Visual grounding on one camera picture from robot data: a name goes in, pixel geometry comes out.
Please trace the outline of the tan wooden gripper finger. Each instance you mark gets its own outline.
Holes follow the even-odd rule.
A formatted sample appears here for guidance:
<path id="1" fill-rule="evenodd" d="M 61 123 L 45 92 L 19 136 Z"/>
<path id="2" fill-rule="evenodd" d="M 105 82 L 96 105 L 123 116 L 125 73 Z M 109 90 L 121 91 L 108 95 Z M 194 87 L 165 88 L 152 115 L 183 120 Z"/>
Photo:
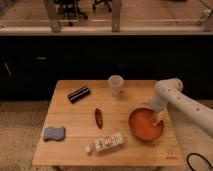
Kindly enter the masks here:
<path id="1" fill-rule="evenodd" d="M 155 125 L 159 124 L 163 120 L 164 114 L 165 114 L 164 111 L 154 113 L 154 124 Z"/>

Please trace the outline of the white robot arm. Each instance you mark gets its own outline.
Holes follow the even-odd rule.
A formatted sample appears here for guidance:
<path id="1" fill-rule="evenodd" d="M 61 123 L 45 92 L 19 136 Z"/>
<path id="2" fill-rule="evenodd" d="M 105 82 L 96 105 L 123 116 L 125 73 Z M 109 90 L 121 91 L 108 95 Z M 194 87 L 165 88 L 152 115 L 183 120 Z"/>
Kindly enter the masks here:
<path id="1" fill-rule="evenodd" d="M 171 103 L 213 138 L 213 109 L 187 97 L 182 90 L 183 83 L 178 78 L 157 81 L 148 105 L 156 113 L 160 113 L 168 103 Z"/>

